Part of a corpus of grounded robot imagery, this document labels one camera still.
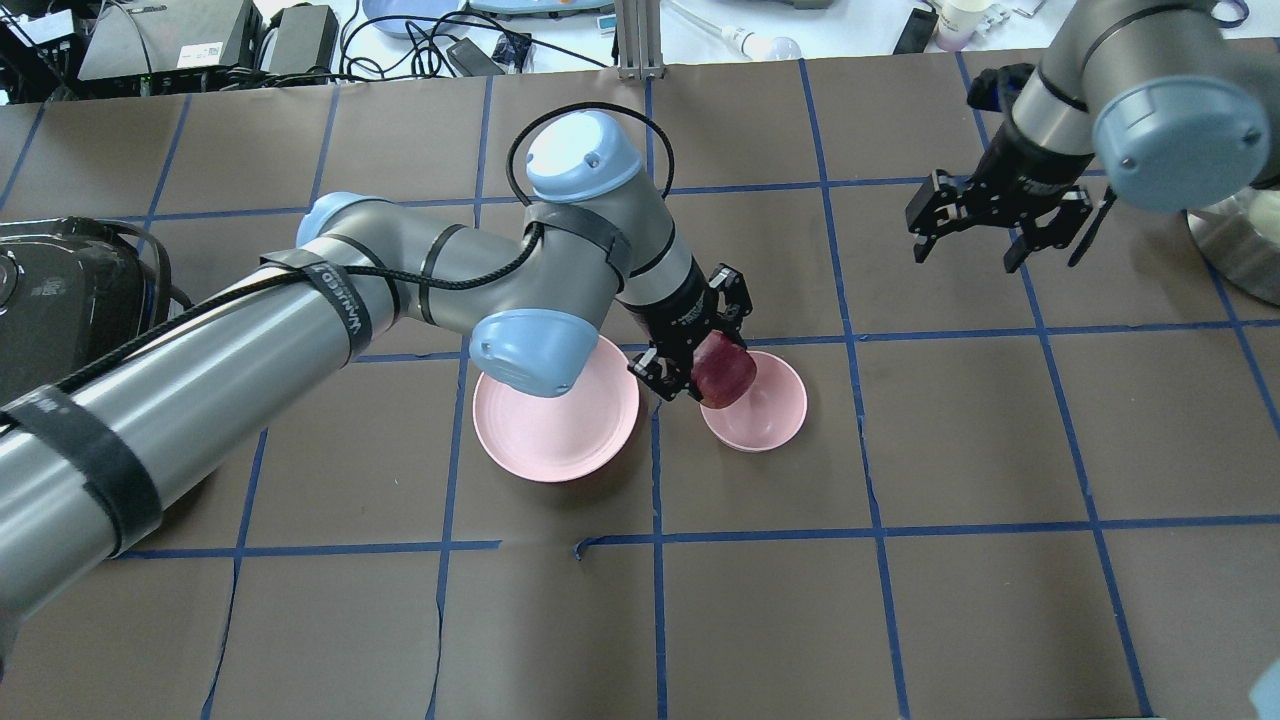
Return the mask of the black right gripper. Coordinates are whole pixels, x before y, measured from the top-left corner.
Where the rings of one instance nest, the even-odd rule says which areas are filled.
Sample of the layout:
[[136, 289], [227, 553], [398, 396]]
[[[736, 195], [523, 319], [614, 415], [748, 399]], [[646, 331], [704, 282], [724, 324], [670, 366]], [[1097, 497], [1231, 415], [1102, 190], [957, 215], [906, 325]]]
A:
[[945, 236], [977, 225], [1015, 231], [1004, 254], [1009, 274], [1036, 252], [1068, 249], [1094, 206], [1079, 183], [1092, 159], [1051, 149], [1005, 120], [973, 173], [933, 170], [908, 201], [914, 263], [923, 264]]

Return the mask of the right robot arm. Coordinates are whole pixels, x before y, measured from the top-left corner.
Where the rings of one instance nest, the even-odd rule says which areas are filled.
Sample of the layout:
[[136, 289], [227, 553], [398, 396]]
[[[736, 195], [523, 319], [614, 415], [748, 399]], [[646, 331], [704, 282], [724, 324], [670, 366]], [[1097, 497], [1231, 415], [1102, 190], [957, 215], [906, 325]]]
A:
[[1185, 211], [1275, 190], [1277, 59], [1224, 38], [1212, 1], [1079, 1], [1034, 64], [978, 74], [970, 108], [1001, 124], [973, 173], [934, 170], [905, 209], [916, 263], [975, 225], [1015, 231], [1004, 269], [1069, 250], [1116, 201]]

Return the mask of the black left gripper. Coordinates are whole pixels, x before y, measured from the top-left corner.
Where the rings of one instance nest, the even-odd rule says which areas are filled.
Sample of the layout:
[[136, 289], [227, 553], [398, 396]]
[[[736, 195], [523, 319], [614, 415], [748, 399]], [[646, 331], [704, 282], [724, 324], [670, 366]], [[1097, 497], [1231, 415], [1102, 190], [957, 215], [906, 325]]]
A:
[[627, 311], [645, 331], [648, 348], [628, 363], [628, 370], [649, 391], [666, 401], [691, 389], [692, 354], [713, 331], [724, 332], [748, 350], [741, 334], [742, 322], [753, 313], [753, 301], [742, 273], [723, 263], [707, 279], [692, 264], [686, 279], [667, 299]]

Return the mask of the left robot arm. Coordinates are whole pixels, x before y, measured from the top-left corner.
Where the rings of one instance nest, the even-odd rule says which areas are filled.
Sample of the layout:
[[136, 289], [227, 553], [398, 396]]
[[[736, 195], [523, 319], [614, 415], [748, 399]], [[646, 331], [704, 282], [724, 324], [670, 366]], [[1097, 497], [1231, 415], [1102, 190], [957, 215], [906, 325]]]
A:
[[612, 304], [645, 331], [628, 372], [721, 409], [756, 379], [745, 279], [704, 272], [611, 102], [512, 141], [515, 240], [337, 192], [253, 274], [3, 405], [3, 650], [72, 582], [155, 532], [252, 430], [406, 318], [468, 340], [521, 393], [567, 395]]

